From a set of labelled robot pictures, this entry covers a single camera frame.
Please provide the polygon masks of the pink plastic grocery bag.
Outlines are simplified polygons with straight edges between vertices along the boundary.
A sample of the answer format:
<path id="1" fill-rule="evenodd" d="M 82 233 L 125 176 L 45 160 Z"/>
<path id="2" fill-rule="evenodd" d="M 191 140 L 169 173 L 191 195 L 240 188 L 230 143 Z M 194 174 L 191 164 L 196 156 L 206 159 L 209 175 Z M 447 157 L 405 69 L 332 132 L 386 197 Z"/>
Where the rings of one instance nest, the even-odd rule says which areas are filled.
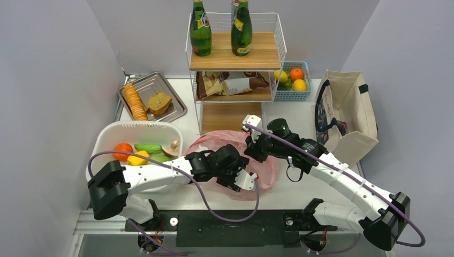
<path id="1" fill-rule="evenodd" d="M 208 132 L 202 135 L 200 138 L 195 140 L 189 148 L 184 152 L 185 155 L 192 152 L 200 152 L 202 150 L 213 150 L 216 151 L 220 147 L 230 144 L 235 147 L 235 149 L 240 153 L 242 157 L 245 157 L 244 151 L 247 148 L 246 138 L 248 134 L 242 131 L 233 131 L 233 130 L 218 130 Z M 267 159 L 260 163 L 251 157 L 249 159 L 249 164 L 246 167 L 247 172 L 252 172 L 258 175 L 258 184 L 260 193 L 264 193 L 270 190 L 280 172 L 280 163 L 279 160 L 275 157 L 269 156 Z M 232 200 L 237 201 L 254 201 L 256 200 L 256 193 L 248 190 L 241 190 L 240 192 L 235 192 L 231 189 L 228 189 L 216 182 L 216 179 L 213 178 L 208 182 L 201 183 L 203 188 L 209 189 L 211 191 L 218 191 L 224 193 Z"/>

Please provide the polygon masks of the beige canvas tote bag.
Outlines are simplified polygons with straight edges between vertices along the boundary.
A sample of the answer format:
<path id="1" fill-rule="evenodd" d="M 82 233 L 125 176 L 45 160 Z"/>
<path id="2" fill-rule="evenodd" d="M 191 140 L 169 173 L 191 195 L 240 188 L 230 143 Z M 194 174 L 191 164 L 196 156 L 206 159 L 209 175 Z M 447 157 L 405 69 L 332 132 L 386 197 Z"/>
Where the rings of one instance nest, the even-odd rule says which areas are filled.
<path id="1" fill-rule="evenodd" d="M 357 164 L 379 142 L 369 87 L 362 72 L 327 70 L 312 112 L 317 142 L 342 163 Z M 347 123 L 347 135 L 341 136 L 338 120 Z"/>

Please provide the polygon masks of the purple snack packet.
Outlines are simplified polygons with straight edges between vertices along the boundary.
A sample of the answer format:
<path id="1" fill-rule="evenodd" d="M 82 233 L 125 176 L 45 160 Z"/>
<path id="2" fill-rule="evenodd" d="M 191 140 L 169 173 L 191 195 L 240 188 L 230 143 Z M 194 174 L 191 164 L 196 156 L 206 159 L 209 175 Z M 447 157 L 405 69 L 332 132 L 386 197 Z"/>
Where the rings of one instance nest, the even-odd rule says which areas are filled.
<path id="1" fill-rule="evenodd" d="M 349 129 L 348 129 L 346 122 L 338 120 L 336 126 L 337 126 L 341 136 L 345 136 L 349 133 Z"/>

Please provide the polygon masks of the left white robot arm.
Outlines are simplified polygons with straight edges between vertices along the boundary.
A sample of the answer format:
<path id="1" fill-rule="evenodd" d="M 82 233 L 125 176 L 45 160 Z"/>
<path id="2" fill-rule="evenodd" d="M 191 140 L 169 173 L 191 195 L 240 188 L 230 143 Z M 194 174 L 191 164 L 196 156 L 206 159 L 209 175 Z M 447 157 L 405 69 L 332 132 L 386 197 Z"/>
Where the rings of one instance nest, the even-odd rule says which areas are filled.
<path id="1" fill-rule="evenodd" d="M 259 191 L 257 174 L 246 171 L 249 159 L 241 156 L 233 145 L 222 146 L 216 151 L 191 152 L 166 162 L 131 153 L 131 157 L 144 160 L 145 164 L 122 165 L 119 160 L 112 160 L 93 172 L 94 160 L 107 154 L 108 151 L 96 153 L 87 164 L 87 186 L 96 220 L 119 215 L 146 230 L 154 230 L 160 222 L 157 204 L 151 199 L 138 197 L 138 194 L 162 186 L 194 184 L 201 190 L 201 182 L 216 178 L 221 186 L 235 192 Z"/>

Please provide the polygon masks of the blue plastic basket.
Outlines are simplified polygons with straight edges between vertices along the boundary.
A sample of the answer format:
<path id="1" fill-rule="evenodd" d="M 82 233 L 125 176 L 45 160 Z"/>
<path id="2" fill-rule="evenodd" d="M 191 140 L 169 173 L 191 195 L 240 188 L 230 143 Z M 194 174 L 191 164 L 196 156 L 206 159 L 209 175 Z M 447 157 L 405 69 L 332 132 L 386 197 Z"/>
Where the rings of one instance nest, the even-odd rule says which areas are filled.
<path id="1" fill-rule="evenodd" d="M 304 61 L 285 61 L 283 64 L 283 71 L 290 75 L 290 71 L 293 68 L 301 68 L 305 76 L 303 80 L 308 86 L 306 91 L 295 91 L 295 90 L 278 90 L 275 94 L 275 101 L 306 101 L 311 92 L 313 91 L 313 84 L 309 72 L 308 64 Z"/>

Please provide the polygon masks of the green grapes bunch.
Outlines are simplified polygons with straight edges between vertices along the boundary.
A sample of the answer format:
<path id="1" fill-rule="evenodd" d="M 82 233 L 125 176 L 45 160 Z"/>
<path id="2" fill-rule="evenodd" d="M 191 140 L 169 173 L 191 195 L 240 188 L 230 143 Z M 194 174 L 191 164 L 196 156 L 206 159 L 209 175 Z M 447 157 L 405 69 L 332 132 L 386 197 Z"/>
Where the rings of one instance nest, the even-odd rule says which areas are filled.
<path id="1" fill-rule="evenodd" d="M 292 90 L 293 89 L 293 80 L 288 78 L 285 82 L 279 82 L 278 90 Z"/>

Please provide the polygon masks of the yellow lemon in basket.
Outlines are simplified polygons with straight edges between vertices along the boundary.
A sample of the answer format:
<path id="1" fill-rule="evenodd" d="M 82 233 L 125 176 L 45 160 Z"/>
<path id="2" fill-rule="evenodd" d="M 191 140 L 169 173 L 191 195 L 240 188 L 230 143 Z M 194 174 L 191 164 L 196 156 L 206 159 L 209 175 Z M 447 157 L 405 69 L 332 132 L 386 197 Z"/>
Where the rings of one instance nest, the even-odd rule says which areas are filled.
<path id="1" fill-rule="evenodd" d="M 306 91 L 308 90 L 308 86 L 303 79 L 297 79 L 293 82 L 292 89 L 295 91 Z"/>

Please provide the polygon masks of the white brown snack bag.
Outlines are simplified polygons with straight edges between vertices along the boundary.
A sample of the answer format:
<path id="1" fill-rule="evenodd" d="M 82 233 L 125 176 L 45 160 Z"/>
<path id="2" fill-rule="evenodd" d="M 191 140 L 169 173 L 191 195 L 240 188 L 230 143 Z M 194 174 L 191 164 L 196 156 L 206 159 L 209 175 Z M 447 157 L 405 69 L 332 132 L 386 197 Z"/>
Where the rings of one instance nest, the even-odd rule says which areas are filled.
<path id="1" fill-rule="evenodd" d="M 197 72 L 195 81 L 198 100 L 215 94 L 231 96 L 252 91 L 245 72 Z"/>

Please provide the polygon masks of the slice of brown bread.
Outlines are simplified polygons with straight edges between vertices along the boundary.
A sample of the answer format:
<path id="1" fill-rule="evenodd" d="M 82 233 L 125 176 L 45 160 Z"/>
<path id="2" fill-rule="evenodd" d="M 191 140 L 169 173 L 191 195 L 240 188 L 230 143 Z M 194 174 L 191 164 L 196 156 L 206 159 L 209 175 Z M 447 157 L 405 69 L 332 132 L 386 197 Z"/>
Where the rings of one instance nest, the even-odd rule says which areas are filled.
<path id="1" fill-rule="evenodd" d="M 146 108 L 153 115 L 161 115 L 166 112 L 171 103 L 172 98 L 168 94 L 158 92 L 155 96 L 151 96 L 148 99 Z"/>

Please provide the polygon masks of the orange tomato in basin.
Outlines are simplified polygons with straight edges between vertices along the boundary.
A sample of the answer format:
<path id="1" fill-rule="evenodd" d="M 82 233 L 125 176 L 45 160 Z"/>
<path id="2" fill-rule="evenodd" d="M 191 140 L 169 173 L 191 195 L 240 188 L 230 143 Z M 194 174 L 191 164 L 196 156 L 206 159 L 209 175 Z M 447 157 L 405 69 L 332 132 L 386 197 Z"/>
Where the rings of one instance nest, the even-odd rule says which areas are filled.
<path id="1" fill-rule="evenodd" d="M 114 151 L 117 151 L 112 154 L 115 160 L 126 162 L 129 157 L 127 153 L 132 153 L 133 147 L 129 143 L 120 143 L 114 148 Z"/>

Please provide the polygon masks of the stack of round crackers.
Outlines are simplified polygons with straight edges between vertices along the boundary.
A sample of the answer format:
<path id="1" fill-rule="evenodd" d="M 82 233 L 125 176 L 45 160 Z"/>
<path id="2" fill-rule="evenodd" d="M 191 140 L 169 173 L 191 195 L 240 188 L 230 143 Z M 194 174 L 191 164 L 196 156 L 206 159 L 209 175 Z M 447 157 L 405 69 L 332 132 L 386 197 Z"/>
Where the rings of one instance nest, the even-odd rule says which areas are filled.
<path id="1" fill-rule="evenodd" d="M 127 84 L 124 87 L 124 93 L 128 106 L 134 120 L 147 121 L 148 117 L 143 106 L 143 102 L 132 84 Z"/>

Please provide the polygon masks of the white plastic basin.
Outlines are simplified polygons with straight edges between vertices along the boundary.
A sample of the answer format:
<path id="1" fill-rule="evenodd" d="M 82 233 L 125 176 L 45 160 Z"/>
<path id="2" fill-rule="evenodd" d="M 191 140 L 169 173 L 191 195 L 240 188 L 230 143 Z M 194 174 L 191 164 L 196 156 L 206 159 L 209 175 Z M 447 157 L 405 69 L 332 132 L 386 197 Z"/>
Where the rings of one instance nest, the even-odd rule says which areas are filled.
<path id="1" fill-rule="evenodd" d="M 114 122 L 100 132 L 92 154 L 113 150 L 120 143 L 157 143 L 169 147 L 176 140 L 179 141 L 177 153 L 182 156 L 184 140 L 176 125 L 166 122 Z"/>

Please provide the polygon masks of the right green glass bottle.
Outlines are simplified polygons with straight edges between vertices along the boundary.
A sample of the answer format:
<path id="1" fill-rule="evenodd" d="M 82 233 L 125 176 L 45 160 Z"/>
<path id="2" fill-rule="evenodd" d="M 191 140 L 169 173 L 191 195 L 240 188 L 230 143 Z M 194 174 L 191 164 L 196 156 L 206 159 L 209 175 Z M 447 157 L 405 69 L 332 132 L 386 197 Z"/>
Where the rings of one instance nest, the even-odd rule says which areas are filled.
<path id="1" fill-rule="evenodd" d="M 249 54 L 252 45 L 252 21 L 248 0 L 232 1 L 231 50 L 236 56 Z"/>

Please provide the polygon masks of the green glass bottle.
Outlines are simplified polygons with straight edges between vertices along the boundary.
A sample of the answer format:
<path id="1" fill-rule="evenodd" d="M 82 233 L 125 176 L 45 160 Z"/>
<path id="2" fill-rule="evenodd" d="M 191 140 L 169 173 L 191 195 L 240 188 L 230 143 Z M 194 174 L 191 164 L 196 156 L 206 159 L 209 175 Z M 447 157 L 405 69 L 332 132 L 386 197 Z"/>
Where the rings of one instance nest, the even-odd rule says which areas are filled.
<path id="1" fill-rule="evenodd" d="M 231 50 L 236 56 L 249 54 L 252 45 L 252 21 L 248 0 L 232 1 Z"/>
<path id="2" fill-rule="evenodd" d="M 211 53 L 212 32 L 202 0 L 193 1 L 189 31 L 193 52 L 197 56 L 208 56 Z"/>

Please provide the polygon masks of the left green glass bottle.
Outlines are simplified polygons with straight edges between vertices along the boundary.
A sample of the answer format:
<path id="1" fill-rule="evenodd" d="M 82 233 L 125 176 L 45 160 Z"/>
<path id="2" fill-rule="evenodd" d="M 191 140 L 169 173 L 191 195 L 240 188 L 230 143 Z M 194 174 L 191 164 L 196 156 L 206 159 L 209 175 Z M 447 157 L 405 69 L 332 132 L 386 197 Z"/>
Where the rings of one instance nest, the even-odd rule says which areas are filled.
<path id="1" fill-rule="evenodd" d="M 208 56 L 211 53 L 212 32 L 202 0 L 193 1 L 189 31 L 193 52 L 197 56 Z"/>

